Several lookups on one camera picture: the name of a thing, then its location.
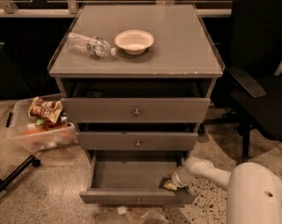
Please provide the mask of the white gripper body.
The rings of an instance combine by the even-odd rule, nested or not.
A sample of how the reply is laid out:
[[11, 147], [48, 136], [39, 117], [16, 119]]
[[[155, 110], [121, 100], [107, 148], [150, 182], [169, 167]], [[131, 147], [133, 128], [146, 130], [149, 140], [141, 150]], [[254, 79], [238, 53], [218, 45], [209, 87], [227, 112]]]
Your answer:
[[180, 189], [194, 182], [195, 177], [190, 175], [184, 166], [177, 167], [171, 175], [172, 182]]

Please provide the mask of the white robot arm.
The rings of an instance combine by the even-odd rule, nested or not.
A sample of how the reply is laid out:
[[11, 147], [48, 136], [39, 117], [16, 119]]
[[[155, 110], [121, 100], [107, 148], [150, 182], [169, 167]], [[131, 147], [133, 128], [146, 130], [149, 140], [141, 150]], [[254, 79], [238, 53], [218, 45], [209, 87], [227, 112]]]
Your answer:
[[182, 189], [195, 177], [227, 191], [227, 224], [282, 224], [282, 180], [264, 166], [245, 162], [228, 172], [211, 161], [190, 157], [164, 186]]

